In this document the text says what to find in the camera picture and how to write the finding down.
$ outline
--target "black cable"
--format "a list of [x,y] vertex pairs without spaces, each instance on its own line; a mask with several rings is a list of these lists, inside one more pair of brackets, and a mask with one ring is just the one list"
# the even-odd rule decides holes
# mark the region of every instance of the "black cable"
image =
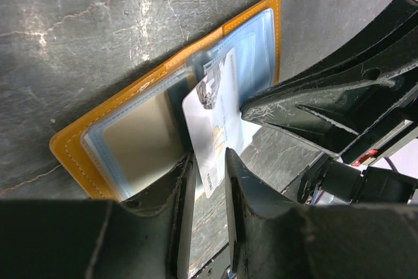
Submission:
[[390,168],[393,171],[396,171],[397,173],[399,173],[398,169],[396,169],[394,163],[391,161],[391,159],[389,157],[384,157],[385,161],[389,164]]

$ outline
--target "red component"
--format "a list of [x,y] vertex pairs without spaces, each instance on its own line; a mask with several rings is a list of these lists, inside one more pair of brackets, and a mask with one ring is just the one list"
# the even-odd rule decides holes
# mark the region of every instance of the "red component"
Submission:
[[370,157],[374,157],[379,150],[369,150],[367,153],[365,153],[363,156],[359,158],[355,163],[352,164],[353,167],[361,166],[367,159]]

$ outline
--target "cracked gray surface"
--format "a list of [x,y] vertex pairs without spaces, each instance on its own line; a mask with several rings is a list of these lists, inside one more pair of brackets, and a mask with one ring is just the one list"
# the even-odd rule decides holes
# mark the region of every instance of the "cracked gray surface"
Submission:
[[[50,153],[52,135],[258,1],[0,0],[0,197],[86,197]],[[337,49],[390,1],[282,0],[281,79]],[[315,152],[263,130],[244,160],[280,189],[304,154]],[[192,269],[226,241],[221,192],[196,204]]]

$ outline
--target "white card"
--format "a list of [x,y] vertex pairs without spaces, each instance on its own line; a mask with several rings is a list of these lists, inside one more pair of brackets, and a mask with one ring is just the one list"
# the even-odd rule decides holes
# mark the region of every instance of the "white card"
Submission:
[[248,132],[252,123],[241,120],[234,48],[186,96],[183,111],[204,191],[210,197],[225,177],[226,147],[240,154],[259,128]]

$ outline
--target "leather wallet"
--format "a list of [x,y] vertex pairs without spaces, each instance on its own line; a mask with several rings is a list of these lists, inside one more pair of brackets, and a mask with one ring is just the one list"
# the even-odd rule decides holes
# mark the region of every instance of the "leather wallet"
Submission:
[[184,48],[54,135],[50,148],[93,198],[143,190],[191,149],[182,99],[236,50],[239,100],[278,82],[280,0],[263,0]]

